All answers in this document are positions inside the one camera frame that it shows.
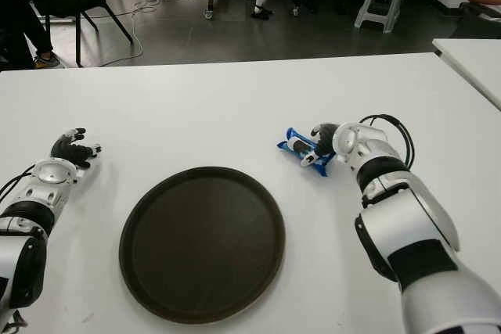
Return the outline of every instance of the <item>chair leg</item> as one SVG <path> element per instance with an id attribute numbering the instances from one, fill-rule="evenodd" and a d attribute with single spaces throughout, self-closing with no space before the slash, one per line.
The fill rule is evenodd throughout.
<path id="1" fill-rule="evenodd" d="M 80 39 L 81 39 L 81 29 L 80 29 L 80 24 L 81 24 L 81 20 L 80 20 L 80 14 L 77 14 L 77 17 L 76 17 L 76 20 L 75 20 L 75 23 L 77 24 L 76 27 L 75 27 L 75 30 L 76 30 L 76 38 L 75 38 L 75 52 L 76 52 L 76 56 L 77 56 L 77 66 L 81 67 L 81 64 L 80 64 Z"/>
<path id="2" fill-rule="evenodd" d="M 96 30 L 96 33 L 99 33 L 96 24 L 94 23 L 94 21 L 92 21 L 92 19 L 88 16 L 88 14 L 85 12 L 82 12 L 81 14 L 85 17 L 85 19 L 88 21 L 88 23 L 90 23 L 92 25 L 92 27 Z"/>
<path id="3" fill-rule="evenodd" d="M 102 5 L 102 7 L 110 14 L 110 16 L 113 19 L 113 21 L 115 22 L 115 24 L 118 25 L 120 30 L 125 34 L 125 37 L 127 37 L 127 39 L 133 44 L 134 41 L 132 40 L 131 35 L 127 32 L 127 30 L 125 30 L 124 25 L 122 25 L 120 20 L 115 16 L 115 14 L 111 10 L 111 8 L 107 4 Z"/>
<path id="4" fill-rule="evenodd" d="M 45 31 L 47 32 L 50 40 L 50 15 L 45 15 Z"/>

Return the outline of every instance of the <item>black cable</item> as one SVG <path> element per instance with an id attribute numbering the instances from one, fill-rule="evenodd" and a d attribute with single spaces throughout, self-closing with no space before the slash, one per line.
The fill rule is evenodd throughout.
<path id="1" fill-rule="evenodd" d="M 0 197 L 0 203 L 4 200 L 5 197 L 7 197 L 7 195 L 9 193 L 11 193 L 11 191 L 16 187 L 16 185 L 21 181 L 22 178 L 25 178 L 26 176 L 30 176 L 31 173 L 28 172 L 30 171 L 32 168 L 34 167 L 34 164 L 29 166 L 26 170 L 24 170 L 21 174 L 17 175 L 16 177 L 10 179 L 7 183 L 5 183 L 3 185 L 3 187 L 0 189 L 0 195 L 7 189 L 9 188 L 10 185 L 12 185 L 9 190 L 2 196 Z"/>
<path id="2" fill-rule="evenodd" d="M 371 126 L 373 125 L 376 119 L 383 119 L 398 129 L 405 143 L 405 165 L 407 166 L 407 168 L 410 169 L 414 164 L 416 150 L 414 148 L 413 138 L 411 137 L 410 132 L 407 130 L 405 125 L 396 117 L 393 117 L 392 115 L 387 115 L 385 113 L 379 115 L 369 115 L 368 117 L 364 117 L 363 119 L 361 119 L 359 123 L 363 123 L 369 119 L 371 119 L 370 121 Z"/>

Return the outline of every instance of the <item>sneaker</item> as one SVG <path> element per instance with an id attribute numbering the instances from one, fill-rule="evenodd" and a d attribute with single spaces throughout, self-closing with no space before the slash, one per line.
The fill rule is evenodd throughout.
<path id="1" fill-rule="evenodd" d="M 44 59 L 44 58 L 42 58 L 40 56 L 36 56 L 34 58 L 33 64 L 34 64 L 34 68 L 36 70 L 40 70 L 42 68 L 53 68 L 55 66 L 59 66 L 60 65 L 60 61 L 59 61 L 59 59 L 57 59 L 56 54 L 54 54 L 53 52 L 51 52 L 50 59 Z"/>

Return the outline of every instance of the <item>round tray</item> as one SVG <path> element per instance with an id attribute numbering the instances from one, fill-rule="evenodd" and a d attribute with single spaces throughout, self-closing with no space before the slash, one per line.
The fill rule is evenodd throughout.
<path id="1" fill-rule="evenodd" d="M 282 261 L 285 229 L 257 181 L 223 167 L 176 174 L 135 206 L 120 241 L 132 295 L 171 321 L 219 321 L 256 300 Z"/>

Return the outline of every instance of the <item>blue object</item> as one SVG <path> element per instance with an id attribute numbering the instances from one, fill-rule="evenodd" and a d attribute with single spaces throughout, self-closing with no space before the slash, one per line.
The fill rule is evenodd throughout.
<path id="1" fill-rule="evenodd" d="M 312 152 L 316 148 L 315 142 L 313 142 L 309 138 L 306 138 L 305 136 L 297 133 L 296 130 L 294 130 L 294 128 L 287 129 L 286 136 L 287 136 L 287 140 L 282 141 L 277 146 L 279 148 L 289 152 L 289 153 L 294 154 L 300 160 L 305 158 L 305 156 L 307 156 L 310 152 Z M 297 148 L 294 147 L 294 149 L 291 149 L 288 145 L 288 142 L 291 138 L 294 138 L 294 137 L 299 138 L 299 140 L 301 140 L 302 143 L 299 147 L 297 147 Z M 322 176 L 327 176 L 326 165 L 330 162 L 330 160 L 333 159 L 333 157 L 335 155 L 336 155 L 336 153 L 331 153 L 331 154 L 327 154 L 325 156 L 321 156 L 315 162 L 313 162 L 310 165 L 310 167 L 315 168 L 319 172 L 319 174 L 321 174 Z"/>

